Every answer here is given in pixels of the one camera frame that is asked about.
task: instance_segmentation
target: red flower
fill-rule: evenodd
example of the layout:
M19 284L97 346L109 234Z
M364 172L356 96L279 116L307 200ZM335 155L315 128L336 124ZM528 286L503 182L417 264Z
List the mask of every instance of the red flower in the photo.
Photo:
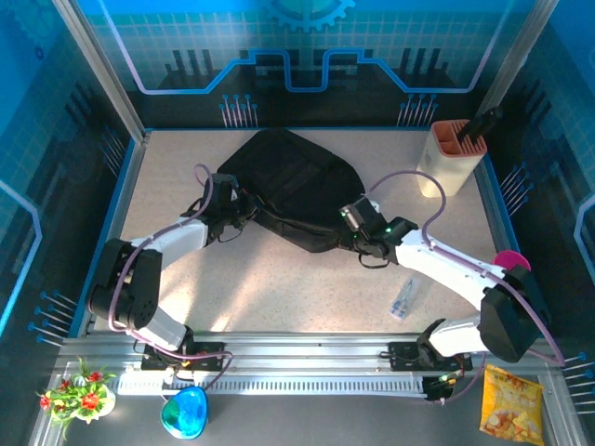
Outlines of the red flower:
M99 395L96 393L87 393L83 397L83 408L94 411L99 404Z
M68 387L70 387L71 382L68 379L62 379L62 384L59 385L58 391L63 392Z
M86 378L86 380L89 383L97 383L98 381L101 381L102 379L103 379L103 375L100 374L99 372L93 372Z
M46 411L47 409L49 409L49 406L51 403L52 403L52 400L49 397L47 397L46 395L44 395L39 400L39 407L41 407L44 411Z

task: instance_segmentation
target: beige tabletop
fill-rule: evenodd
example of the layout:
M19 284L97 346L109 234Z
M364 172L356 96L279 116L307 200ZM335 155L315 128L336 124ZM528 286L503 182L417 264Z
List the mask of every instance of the beige tabletop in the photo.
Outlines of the beige tabletop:
M215 171L254 131L154 131L146 150L122 238L154 233L202 196L192 167ZM426 132L299 130L296 133L350 163L370 186L383 175L415 168ZM372 196L387 220L403 216L419 226L438 199L423 197L414 177L387 181ZM443 243L490 260L495 254L474 176L448 199L430 226ZM442 285L425 280L410 315L390 307L413 271L393 265L362 268L341 250L310 254L256 223L230 243L213 243L163 271L160 306L195 331L420 332L439 318L458 319L474 308ZM96 329L106 328L103 321Z

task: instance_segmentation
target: black backpack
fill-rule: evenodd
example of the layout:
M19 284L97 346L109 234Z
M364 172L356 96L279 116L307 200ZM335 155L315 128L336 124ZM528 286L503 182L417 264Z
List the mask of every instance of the black backpack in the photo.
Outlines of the black backpack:
M351 248L339 209L364 193L343 159L284 129L262 130L218 169L261 201L255 221L311 253Z

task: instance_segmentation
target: plastic bag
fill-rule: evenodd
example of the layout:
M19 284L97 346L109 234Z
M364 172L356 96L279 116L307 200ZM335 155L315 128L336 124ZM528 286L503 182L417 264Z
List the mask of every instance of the plastic bag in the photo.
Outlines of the plastic bag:
M543 446L541 393L543 387L488 364L483 380L480 430L499 439Z

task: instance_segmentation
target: blue container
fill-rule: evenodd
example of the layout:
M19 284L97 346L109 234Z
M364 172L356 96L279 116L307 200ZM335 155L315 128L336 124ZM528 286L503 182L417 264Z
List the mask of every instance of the blue container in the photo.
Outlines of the blue container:
M184 388L161 411L161 423L177 439L197 438L207 422L208 398L200 387Z

